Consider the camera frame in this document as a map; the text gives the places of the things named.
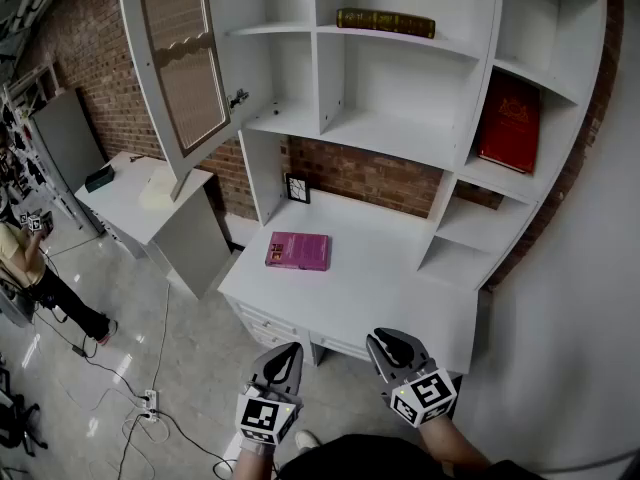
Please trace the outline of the black chair base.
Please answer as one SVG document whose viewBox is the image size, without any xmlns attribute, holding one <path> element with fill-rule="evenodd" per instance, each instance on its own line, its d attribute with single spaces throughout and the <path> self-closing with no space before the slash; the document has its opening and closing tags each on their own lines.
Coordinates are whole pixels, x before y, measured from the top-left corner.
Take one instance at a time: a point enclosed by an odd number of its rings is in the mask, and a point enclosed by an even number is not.
<svg viewBox="0 0 640 480">
<path fill-rule="evenodd" d="M 22 447 L 34 457 L 34 446 L 43 450 L 48 444 L 34 434 L 31 417 L 40 411 L 38 404 L 25 405 L 24 396 L 11 392 L 10 372 L 0 367 L 0 446 L 7 449 Z"/>
</svg>

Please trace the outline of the white metal rack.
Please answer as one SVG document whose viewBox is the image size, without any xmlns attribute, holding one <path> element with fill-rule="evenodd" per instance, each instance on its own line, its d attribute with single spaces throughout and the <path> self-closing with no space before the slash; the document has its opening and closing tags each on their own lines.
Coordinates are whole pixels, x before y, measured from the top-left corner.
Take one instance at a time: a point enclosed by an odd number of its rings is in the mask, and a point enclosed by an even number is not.
<svg viewBox="0 0 640 480">
<path fill-rule="evenodd" d="M 12 122 L 7 125 L 7 129 L 11 140 L 16 137 L 19 137 L 19 140 L 18 145 L 11 146 L 11 149 L 23 168 L 27 185 L 49 205 L 63 211 L 60 193 L 54 186 L 42 156 L 33 144 L 36 131 L 30 116 L 38 102 L 44 105 L 49 102 L 42 83 L 45 75 L 51 77 L 55 89 L 60 88 L 53 63 L 47 58 L 46 62 L 37 65 L 17 81 L 3 85 L 2 109 L 7 109 L 12 115 Z"/>
</svg>

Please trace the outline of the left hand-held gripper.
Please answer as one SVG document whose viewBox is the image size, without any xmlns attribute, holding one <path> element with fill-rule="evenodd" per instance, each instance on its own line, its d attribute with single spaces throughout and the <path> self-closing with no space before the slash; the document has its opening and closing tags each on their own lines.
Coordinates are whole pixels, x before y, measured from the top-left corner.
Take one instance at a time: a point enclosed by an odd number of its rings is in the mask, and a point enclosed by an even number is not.
<svg viewBox="0 0 640 480">
<path fill-rule="evenodd" d="M 268 350 L 253 364 L 253 375 L 238 395 L 235 423 L 242 436 L 261 445 L 279 445 L 303 407 L 298 396 L 304 350 L 298 342 Z"/>
</svg>

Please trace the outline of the person's left forearm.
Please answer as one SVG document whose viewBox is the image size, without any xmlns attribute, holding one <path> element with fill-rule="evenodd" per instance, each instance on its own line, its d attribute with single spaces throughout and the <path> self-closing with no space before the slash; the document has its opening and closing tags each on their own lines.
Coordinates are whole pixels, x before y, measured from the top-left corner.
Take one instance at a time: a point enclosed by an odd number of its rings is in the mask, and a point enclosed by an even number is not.
<svg viewBox="0 0 640 480">
<path fill-rule="evenodd" d="M 271 480 L 276 446 L 244 439 L 232 480 Z"/>
</svg>

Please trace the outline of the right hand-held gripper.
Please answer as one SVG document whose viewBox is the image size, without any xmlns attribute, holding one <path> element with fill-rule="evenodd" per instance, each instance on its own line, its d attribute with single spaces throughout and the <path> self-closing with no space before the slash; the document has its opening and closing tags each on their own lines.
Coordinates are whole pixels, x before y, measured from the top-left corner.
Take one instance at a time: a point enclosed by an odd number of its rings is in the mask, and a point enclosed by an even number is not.
<svg viewBox="0 0 640 480">
<path fill-rule="evenodd" d="M 375 328 L 366 337 L 366 350 L 385 383 L 398 380 L 397 368 L 418 368 L 391 391 L 389 408 L 411 426 L 421 426 L 446 415 L 457 399 L 457 390 L 444 368 L 433 359 L 426 362 L 426 348 L 416 337 L 391 328 Z"/>
</svg>

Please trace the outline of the black picture frame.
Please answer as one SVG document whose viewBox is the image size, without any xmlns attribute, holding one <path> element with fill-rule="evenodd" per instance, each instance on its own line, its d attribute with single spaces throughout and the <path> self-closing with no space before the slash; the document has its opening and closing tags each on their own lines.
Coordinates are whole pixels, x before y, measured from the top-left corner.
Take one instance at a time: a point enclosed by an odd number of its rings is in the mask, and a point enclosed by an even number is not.
<svg viewBox="0 0 640 480">
<path fill-rule="evenodd" d="M 310 203 L 310 187 L 305 177 L 286 173 L 285 183 L 289 200 L 304 204 Z"/>
</svg>

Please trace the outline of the white side table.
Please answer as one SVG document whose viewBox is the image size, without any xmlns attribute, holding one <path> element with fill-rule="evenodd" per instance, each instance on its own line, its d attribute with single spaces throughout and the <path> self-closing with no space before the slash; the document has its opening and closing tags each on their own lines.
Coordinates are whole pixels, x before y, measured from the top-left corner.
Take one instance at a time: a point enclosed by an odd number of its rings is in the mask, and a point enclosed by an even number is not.
<svg viewBox="0 0 640 480">
<path fill-rule="evenodd" d="M 135 257 L 149 257 L 167 280 L 202 298 L 230 250 L 205 192 L 212 178 L 193 169 L 176 199 L 170 197 L 173 173 L 165 161 L 120 152 L 110 162 L 114 178 L 76 197 L 113 229 Z"/>
</svg>

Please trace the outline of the person's right forearm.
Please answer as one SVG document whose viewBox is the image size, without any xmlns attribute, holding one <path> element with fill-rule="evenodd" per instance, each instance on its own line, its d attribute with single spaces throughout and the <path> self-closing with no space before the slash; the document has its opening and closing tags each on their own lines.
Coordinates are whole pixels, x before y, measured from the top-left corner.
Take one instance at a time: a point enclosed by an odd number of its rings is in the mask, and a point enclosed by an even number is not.
<svg viewBox="0 0 640 480">
<path fill-rule="evenodd" d="M 476 476 L 491 466 L 446 415 L 427 421 L 418 430 L 430 456 L 453 478 Z"/>
</svg>

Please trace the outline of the white cabinet glass door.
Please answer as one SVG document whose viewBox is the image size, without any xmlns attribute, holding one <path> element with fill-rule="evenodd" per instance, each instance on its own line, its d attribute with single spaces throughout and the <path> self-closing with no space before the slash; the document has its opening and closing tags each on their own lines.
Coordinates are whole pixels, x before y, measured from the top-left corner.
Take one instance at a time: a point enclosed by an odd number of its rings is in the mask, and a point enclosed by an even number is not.
<svg viewBox="0 0 640 480">
<path fill-rule="evenodd" d="M 210 0 L 120 0 L 131 58 L 177 198 L 190 172 L 227 139 L 225 94 Z"/>
</svg>

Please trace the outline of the red hardcover book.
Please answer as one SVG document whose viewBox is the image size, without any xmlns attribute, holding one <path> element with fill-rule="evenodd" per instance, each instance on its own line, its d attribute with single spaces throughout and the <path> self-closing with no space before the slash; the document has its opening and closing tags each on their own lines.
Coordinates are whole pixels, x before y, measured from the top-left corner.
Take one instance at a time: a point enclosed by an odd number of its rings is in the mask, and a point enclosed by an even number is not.
<svg viewBox="0 0 640 480">
<path fill-rule="evenodd" d="M 476 133 L 477 155 L 532 175 L 538 150 L 540 105 L 537 87 L 494 70 Z"/>
</svg>

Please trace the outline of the white cabinet shelving unit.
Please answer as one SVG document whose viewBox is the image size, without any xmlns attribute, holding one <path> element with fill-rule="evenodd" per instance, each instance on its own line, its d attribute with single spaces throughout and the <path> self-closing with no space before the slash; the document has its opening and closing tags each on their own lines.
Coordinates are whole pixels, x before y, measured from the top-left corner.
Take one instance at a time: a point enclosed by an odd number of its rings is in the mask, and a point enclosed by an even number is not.
<svg viewBox="0 0 640 480">
<path fill-rule="evenodd" d="M 419 273 L 478 290 L 557 180 L 589 106 L 606 0 L 210 0 L 227 96 L 249 98 L 215 153 L 264 226 L 285 174 L 312 191 L 425 220 Z M 338 28 L 336 10 L 426 17 L 434 39 Z M 532 175 L 484 160 L 476 133 L 491 74 L 540 90 Z"/>
</svg>

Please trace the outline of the pink book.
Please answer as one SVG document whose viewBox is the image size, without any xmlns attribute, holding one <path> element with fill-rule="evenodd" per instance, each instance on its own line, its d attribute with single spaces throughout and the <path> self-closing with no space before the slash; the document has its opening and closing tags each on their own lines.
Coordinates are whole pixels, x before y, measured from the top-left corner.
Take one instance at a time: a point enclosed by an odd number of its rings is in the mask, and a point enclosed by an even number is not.
<svg viewBox="0 0 640 480">
<path fill-rule="evenodd" d="M 267 250 L 267 267 L 327 271 L 330 237 L 321 234 L 273 232 Z"/>
</svg>

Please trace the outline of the dark green box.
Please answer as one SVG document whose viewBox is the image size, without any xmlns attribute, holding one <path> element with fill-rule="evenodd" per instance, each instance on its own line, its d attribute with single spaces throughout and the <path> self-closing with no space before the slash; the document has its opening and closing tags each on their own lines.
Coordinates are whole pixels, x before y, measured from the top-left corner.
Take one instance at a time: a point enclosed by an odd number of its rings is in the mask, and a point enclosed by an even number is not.
<svg viewBox="0 0 640 480">
<path fill-rule="evenodd" d="M 88 175 L 85 179 L 84 187 L 88 193 L 92 193 L 99 188 L 111 183 L 115 177 L 115 170 L 112 165 L 107 164 L 100 170 Z"/>
</svg>

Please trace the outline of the brown gold-print book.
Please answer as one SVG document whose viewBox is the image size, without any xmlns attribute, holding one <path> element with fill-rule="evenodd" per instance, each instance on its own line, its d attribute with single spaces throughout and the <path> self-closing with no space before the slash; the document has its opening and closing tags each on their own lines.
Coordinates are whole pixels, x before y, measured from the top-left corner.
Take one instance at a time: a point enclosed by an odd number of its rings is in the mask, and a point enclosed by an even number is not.
<svg viewBox="0 0 640 480">
<path fill-rule="evenodd" d="M 436 22 L 430 18 L 363 8 L 337 9 L 336 26 L 392 32 L 427 39 L 434 39 L 436 34 Z"/>
</svg>

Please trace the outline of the person's black clothing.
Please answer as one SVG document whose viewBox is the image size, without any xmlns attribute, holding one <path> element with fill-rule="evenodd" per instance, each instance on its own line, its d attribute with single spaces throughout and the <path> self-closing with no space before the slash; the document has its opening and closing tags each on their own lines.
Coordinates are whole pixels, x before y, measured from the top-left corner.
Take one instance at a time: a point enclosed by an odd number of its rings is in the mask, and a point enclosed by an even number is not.
<svg viewBox="0 0 640 480">
<path fill-rule="evenodd" d="M 544 480 L 510 460 L 479 475 L 453 478 L 418 446 L 400 438 L 350 434 L 300 454 L 278 480 Z"/>
</svg>

